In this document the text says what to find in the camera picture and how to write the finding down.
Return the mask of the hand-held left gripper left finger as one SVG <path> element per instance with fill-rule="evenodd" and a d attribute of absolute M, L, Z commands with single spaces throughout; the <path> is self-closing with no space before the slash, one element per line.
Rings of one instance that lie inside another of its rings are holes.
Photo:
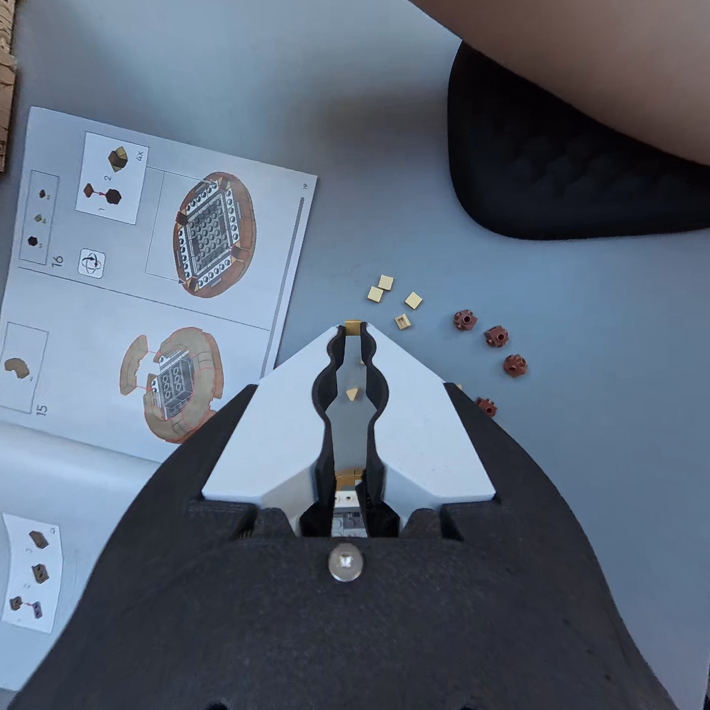
<path fill-rule="evenodd" d="M 327 408 L 338 394 L 342 325 L 262 378 L 202 488 L 212 501 L 278 508 L 295 533 L 329 533 L 334 452 Z"/>

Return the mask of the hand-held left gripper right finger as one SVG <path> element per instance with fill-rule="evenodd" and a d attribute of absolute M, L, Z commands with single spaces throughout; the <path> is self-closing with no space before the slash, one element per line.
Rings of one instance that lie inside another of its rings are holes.
<path fill-rule="evenodd" d="M 398 535 L 416 510 L 480 503 L 496 491 L 449 391 L 456 387 L 366 322 L 368 422 L 362 506 L 368 535 Z"/>

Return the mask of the round lego base model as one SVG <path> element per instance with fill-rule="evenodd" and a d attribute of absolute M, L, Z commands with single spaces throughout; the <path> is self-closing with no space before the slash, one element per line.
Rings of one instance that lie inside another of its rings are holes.
<path fill-rule="evenodd" d="M 358 496 L 362 476 L 363 469 L 360 467 L 335 472 L 332 537 L 368 537 L 366 519 Z"/>

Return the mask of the cluster of tan lego pieces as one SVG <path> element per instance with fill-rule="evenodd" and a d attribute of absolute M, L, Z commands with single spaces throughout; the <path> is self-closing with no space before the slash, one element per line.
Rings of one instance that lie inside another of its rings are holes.
<path fill-rule="evenodd" d="M 358 296 L 354 303 L 363 314 L 346 316 L 343 325 L 347 319 L 368 322 L 369 329 L 378 328 L 406 354 L 429 366 L 437 375 L 442 374 L 442 366 L 436 360 L 440 355 L 437 347 L 443 344 L 441 337 L 415 315 L 427 302 L 420 287 L 413 289 L 396 279 L 392 266 L 379 273 L 376 267 L 358 264 L 348 271 L 345 281 L 354 288 Z"/>

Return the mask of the person's right forearm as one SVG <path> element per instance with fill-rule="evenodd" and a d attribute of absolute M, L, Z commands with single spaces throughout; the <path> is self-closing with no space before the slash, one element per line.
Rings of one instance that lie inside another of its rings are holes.
<path fill-rule="evenodd" d="M 413 1 L 621 133 L 709 164 L 708 1 Z"/>

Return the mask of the open lego instruction booklet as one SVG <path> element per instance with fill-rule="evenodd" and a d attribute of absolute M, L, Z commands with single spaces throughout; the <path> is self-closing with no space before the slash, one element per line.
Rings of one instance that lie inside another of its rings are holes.
<path fill-rule="evenodd" d="M 153 470 L 273 368 L 316 184 L 31 109 L 1 305 L 1 687 Z"/>

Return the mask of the black lego set box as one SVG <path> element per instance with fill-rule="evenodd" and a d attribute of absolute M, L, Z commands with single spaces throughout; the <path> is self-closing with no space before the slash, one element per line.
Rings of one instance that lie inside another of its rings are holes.
<path fill-rule="evenodd" d="M 16 1 L 1 1 L 1 173 L 5 171 L 17 73 L 11 53 L 15 13 Z"/>

